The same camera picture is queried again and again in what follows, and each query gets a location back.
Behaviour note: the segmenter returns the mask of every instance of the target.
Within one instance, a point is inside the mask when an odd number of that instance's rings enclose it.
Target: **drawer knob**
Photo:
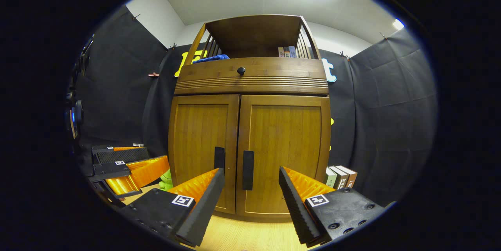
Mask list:
[[[237,72],[237,73],[239,73],[239,74],[240,74],[240,76],[242,76],[242,75],[243,75],[243,73],[245,73],[245,68],[244,68],[244,67],[240,67],[240,68],[238,68],[238,69],[236,70],[236,72]]]

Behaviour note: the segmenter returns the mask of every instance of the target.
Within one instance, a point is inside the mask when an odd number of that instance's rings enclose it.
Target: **white ceiling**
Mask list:
[[[396,31],[395,18],[371,0],[168,0],[185,25],[256,14],[303,15],[372,44]]]

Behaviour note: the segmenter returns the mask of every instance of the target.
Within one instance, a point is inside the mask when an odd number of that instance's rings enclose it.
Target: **white wall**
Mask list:
[[[192,44],[203,23],[204,22],[200,22],[185,26],[184,29],[179,33],[179,36],[176,39],[176,44]],[[372,45],[361,38],[337,30],[335,28],[308,21],[306,21],[306,23],[308,23],[308,26],[310,27],[310,30],[319,49],[331,51],[338,54],[343,51],[344,54],[347,54],[351,57]],[[207,40],[207,37],[208,33],[206,32],[200,42],[205,42]]]
[[[172,46],[184,28],[168,0],[131,0],[126,6],[132,15],[141,14],[137,20],[166,47]]]

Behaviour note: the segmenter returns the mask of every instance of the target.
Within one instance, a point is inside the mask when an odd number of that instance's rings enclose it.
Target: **black handle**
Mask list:
[[[239,73],[239,74],[240,74],[240,76],[242,76],[242,75],[243,75],[243,73],[245,73],[245,68],[244,68],[244,67],[240,67],[240,68],[238,68],[238,69],[236,70],[236,72],[237,72],[237,73]]]
[[[254,181],[254,151],[243,151],[243,184],[245,190],[252,190],[252,182]]]
[[[226,159],[226,151],[224,147],[214,147],[214,169],[222,168],[224,170],[224,160]]]

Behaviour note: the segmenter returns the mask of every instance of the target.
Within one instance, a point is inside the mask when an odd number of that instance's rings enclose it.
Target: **cabinet door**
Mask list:
[[[174,186],[214,169],[214,148],[224,147],[225,185],[217,211],[235,214],[238,94],[177,96],[169,121],[169,164]]]
[[[289,217],[279,185],[279,168],[285,166],[323,181],[330,136],[329,98],[242,96],[237,214]],[[244,150],[254,151],[252,190],[243,187],[243,169],[249,168],[248,164],[243,164]]]

